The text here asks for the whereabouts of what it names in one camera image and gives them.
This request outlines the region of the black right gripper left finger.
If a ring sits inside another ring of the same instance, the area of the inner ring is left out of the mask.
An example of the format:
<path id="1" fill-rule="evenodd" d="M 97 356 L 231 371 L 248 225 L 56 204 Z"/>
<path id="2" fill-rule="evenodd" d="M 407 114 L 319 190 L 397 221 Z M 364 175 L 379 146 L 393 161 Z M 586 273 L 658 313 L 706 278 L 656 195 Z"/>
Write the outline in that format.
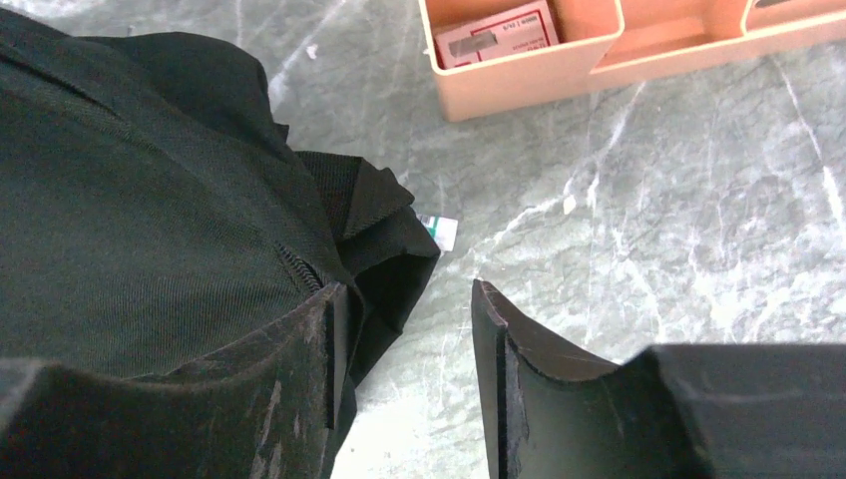
<path id="1" fill-rule="evenodd" d="M 346 372 L 345 286 L 166 375 L 1 363 L 5 478 L 321 478 Z"/>

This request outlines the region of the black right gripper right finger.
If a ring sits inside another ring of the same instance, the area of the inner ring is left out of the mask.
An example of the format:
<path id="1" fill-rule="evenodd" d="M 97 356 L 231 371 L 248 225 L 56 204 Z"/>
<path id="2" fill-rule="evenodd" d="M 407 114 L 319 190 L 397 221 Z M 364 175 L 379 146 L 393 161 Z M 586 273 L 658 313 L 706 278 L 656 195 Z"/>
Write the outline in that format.
<path id="1" fill-rule="evenodd" d="M 659 344 L 596 356 L 475 280 L 493 478 L 841 478 L 841 344 Z"/>

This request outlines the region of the black student backpack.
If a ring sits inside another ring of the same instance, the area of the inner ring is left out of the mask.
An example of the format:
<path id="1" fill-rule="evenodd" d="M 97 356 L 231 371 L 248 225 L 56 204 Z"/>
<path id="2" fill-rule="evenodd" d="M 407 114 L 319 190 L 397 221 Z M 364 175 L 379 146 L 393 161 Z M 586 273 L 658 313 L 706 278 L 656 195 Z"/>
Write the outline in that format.
<path id="1" fill-rule="evenodd" d="M 166 375 L 346 287 L 356 386 L 440 250 L 389 170 L 296 152 L 261 64 L 188 33 L 78 37 L 1 13 L 1 363 Z"/>

